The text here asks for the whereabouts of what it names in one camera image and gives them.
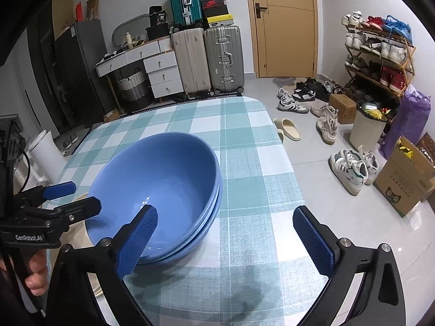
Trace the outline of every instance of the wooden door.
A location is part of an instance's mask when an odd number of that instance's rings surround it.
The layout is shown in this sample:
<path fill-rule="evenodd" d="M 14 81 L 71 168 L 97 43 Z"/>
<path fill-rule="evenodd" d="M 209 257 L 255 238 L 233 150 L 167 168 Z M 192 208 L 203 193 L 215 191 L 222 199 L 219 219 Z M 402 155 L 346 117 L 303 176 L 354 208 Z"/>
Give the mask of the wooden door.
<path fill-rule="evenodd" d="M 254 17 L 259 77 L 312 77 L 314 0 L 254 0 Z"/>

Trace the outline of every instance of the teal checkered tablecloth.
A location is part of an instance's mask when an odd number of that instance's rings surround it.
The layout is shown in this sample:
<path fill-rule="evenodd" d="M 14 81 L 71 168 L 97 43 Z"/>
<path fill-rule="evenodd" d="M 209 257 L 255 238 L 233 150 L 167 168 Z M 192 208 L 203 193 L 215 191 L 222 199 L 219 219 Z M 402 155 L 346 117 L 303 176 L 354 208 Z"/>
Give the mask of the teal checkered tablecloth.
<path fill-rule="evenodd" d="M 222 203 L 190 255 L 174 265 L 139 265 L 125 277 L 139 306 L 156 326 L 296 325 L 326 279 L 293 228 L 293 211 L 304 200 L 276 129 L 255 99 L 174 105 L 100 126 L 60 176 L 60 182 L 73 181 L 77 192 L 46 208 L 88 192 L 117 153 L 167 131 L 193 133 L 212 146 Z"/>

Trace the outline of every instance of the refrigerator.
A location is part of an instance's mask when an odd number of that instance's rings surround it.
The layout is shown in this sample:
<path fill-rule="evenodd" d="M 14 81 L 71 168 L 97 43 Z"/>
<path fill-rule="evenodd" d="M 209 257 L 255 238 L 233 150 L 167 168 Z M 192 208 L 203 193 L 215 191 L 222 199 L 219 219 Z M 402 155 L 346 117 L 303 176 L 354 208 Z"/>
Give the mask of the refrigerator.
<path fill-rule="evenodd" d="M 74 23 L 54 42 L 54 48 L 74 117 L 86 127 L 103 121 L 116 103 L 107 79 L 98 77 L 95 69 L 107 53 L 100 20 Z"/>

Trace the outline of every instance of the blue gripper pad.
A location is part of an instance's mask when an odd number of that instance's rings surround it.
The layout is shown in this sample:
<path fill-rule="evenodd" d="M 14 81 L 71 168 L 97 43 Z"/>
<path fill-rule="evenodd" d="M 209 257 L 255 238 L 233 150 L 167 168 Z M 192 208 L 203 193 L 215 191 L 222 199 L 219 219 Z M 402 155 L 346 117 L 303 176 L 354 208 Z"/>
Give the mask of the blue gripper pad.
<path fill-rule="evenodd" d="M 293 212 L 293 227 L 317 271 L 330 278 L 334 272 L 334 253 L 299 207 Z"/>
<path fill-rule="evenodd" d="M 157 221 L 157 210 L 153 206 L 150 206 L 140 222 L 134 227 L 124 245 L 118 250 L 116 273 L 119 279 L 133 272 L 151 235 L 154 233 Z"/>
<path fill-rule="evenodd" d="M 72 181 L 67 181 L 66 183 L 61 183 L 57 185 L 48 186 L 43 193 L 43 197 L 46 200 L 54 200 L 59 197 L 64 197 L 67 195 L 72 195 L 76 191 L 76 184 Z"/>

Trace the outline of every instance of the door frame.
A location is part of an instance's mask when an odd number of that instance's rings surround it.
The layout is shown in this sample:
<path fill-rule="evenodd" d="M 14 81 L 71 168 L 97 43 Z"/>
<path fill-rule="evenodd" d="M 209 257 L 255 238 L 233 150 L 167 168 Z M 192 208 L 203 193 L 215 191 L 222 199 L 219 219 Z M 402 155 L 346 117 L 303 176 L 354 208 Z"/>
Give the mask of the door frame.
<path fill-rule="evenodd" d="M 317 0 L 313 0 L 314 3 L 314 71 L 313 77 L 317 75 L 317 58 L 318 58 L 318 46 L 319 46 L 319 26 L 318 26 L 318 6 Z M 258 43 L 257 43 L 257 27 L 255 23 L 255 10 L 254 0 L 247 0 L 247 6 L 249 9 L 249 21 L 251 24 L 251 38 L 252 38 L 252 54 L 254 57 L 254 71 L 257 78 L 259 78 L 258 72 Z"/>

